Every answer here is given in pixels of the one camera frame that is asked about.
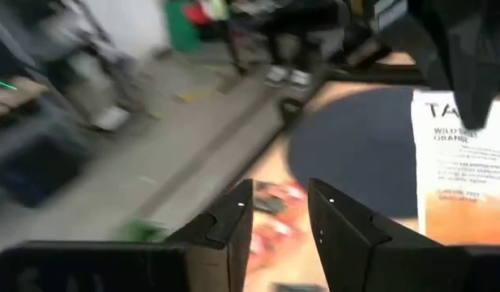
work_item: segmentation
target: shoe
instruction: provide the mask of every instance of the shoe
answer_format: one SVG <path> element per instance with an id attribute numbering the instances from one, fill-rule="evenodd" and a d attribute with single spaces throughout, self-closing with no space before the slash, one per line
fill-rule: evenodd
<path id="1" fill-rule="evenodd" d="M 282 66 L 273 66 L 266 76 L 266 85 L 271 87 L 279 87 L 288 78 L 289 72 Z"/>
<path id="2" fill-rule="evenodd" d="M 291 74 L 291 87 L 293 89 L 299 91 L 305 91 L 307 88 L 309 88 L 310 85 L 311 85 L 310 73 L 299 70 L 293 70 L 293 73 Z"/>

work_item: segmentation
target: red object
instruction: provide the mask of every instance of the red object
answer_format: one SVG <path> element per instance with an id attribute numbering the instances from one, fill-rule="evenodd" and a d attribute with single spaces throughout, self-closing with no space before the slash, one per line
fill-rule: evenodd
<path id="1" fill-rule="evenodd" d="M 193 24 L 204 25 L 210 23 L 210 19 L 204 13 L 199 3 L 192 3 L 183 8 L 183 15 Z"/>

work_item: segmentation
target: floor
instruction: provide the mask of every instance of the floor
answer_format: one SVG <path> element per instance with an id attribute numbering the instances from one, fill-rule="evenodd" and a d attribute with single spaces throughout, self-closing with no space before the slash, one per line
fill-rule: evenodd
<path id="1" fill-rule="evenodd" d="M 42 208 L 0 196 L 0 250 L 25 239 L 105 240 L 133 218 L 184 224 L 280 126 L 276 101 L 293 93 L 263 86 L 265 72 L 257 68 L 228 95 L 183 103 L 176 93 L 207 92 L 216 75 L 175 57 L 153 63 L 147 100 L 160 120 L 100 138 L 87 172 Z"/>

